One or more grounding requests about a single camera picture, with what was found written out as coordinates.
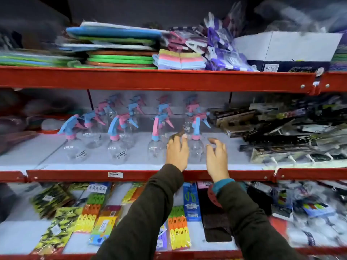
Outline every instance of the sleeve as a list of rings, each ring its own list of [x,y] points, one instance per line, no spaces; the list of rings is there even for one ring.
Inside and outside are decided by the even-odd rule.
[[[271,226],[264,211],[236,182],[224,185],[217,194],[217,200],[228,214],[234,238],[245,260],[301,259]]]
[[[153,175],[92,260],[153,259],[160,227],[172,210],[174,193],[183,185],[182,172],[166,164]]]

